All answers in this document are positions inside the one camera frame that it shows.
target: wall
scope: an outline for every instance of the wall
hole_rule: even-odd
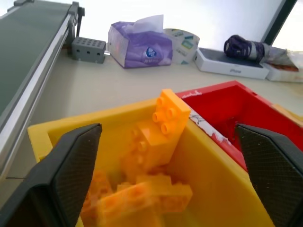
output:
[[[71,3],[72,0],[55,0]],[[282,0],[78,0],[86,8],[83,37],[107,40],[112,23],[164,14],[164,28],[198,35],[201,47],[222,50],[229,36],[260,41]],[[2,8],[13,4],[4,0]]]

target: table surface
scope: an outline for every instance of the table surface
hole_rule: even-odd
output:
[[[237,80],[290,111],[303,115],[303,84],[271,82],[200,72],[194,63],[163,67],[123,69],[112,57],[103,64],[75,61],[65,51],[51,73],[31,120],[31,125],[64,117],[104,110],[157,97],[164,88],[175,92]],[[1,191],[17,187],[35,164],[26,135]]]

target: tissue box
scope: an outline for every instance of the tissue box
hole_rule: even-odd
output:
[[[154,31],[128,33],[126,26],[133,22],[116,22],[108,32],[108,50],[123,68],[170,65],[172,42]]]

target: orange lego brick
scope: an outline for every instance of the orange lego brick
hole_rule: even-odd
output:
[[[135,151],[127,152],[121,157],[121,169],[130,183],[136,183],[137,175],[145,173],[142,165],[138,164],[138,156]]]
[[[172,185],[170,176],[167,175],[141,175],[137,177],[137,183],[139,182],[149,184],[161,213],[184,211],[193,195],[189,185]]]
[[[132,184],[129,183],[129,182],[123,182],[122,184],[119,184],[119,185],[117,186],[117,191],[124,190],[124,189],[126,189],[126,188],[131,187],[131,186],[132,186]]]
[[[145,172],[170,162],[189,114],[187,104],[172,90],[165,89],[157,99],[152,119],[135,124],[130,150]]]
[[[183,184],[159,188],[158,193],[162,213],[183,212],[193,195],[190,186]]]
[[[158,175],[139,175],[137,176],[137,183],[142,182],[152,182],[154,184],[164,184],[164,185],[171,185],[171,178],[170,176],[158,174]]]
[[[91,197],[88,192],[80,213],[84,226],[96,226],[98,220],[97,198]]]
[[[111,194],[112,188],[103,171],[97,170],[93,177],[86,195],[80,216],[84,226],[96,226],[98,220],[97,203],[103,196]]]
[[[140,183],[127,187],[101,199],[98,206],[102,222],[100,224],[109,223],[154,204],[148,184]]]
[[[89,186],[90,196],[96,196],[97,199],[113,193],[106,174],[101,170],[96,170]]]
[[[164,89],[157,99],[152,120],[167,138],[178,141],[190,115],[190,108],[171,89]]]
[[[155,208],[146,207],[124,217],[112,220],[102,227],[163,227],[164,222]]]

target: sticker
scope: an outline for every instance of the sticker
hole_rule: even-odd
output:
[[[191,36],[185,36],[184,39],[194,39],[194,36],[191,35]]]
[[[147,48],[146,50],[146,57],[149,57],[149,58],[153,58],[153,57],[156,57],[157,56],[157,52],[155,52],[152,48]]]
[[[226,141],[231,145],[229,140],[223,136],[220,132],[218,132],[210,123],[208,123],[203,117],[201,117],[196,111],[191,110],[189,118],[196,123],[196,125],[202,129],[208,136],[212,137],[214,135],[219,142]]]
[[[187,48],[187,49],[191,49],[194,45],[193,45],[191,42],[189,42],[189,41],[187,41],[187,40],[184,40],[184,41],[182,42],[182,46],[184,46],[184,47]]]
[[[175,37],[179,37],[179,36],[183,36],[184,35],[184,33],[183,33],[183,31],[180,31],[180,32],[177,32],[177,33],[175,33],[175,34],[173,34]]]
[[[184,99],[191,96],[200,96],[200,95],[202,95],[202,93],[195,90],[193,93],[189,92],[187,95],[183,95],[181,98]]]
[[[181,50],[181,49],[176,49],[176,51],[181,54],[183,57],[186,57],[187,56],[187,52],[185,52],[184,50]]]

